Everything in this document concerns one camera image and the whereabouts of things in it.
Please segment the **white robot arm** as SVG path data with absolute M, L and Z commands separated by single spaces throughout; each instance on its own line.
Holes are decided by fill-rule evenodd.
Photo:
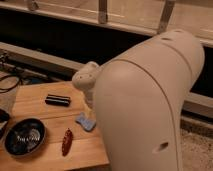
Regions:
M 174 29 L 75 73 L 112 171 L 183 171 L 180 115 L 204 60 L 199 39 Z

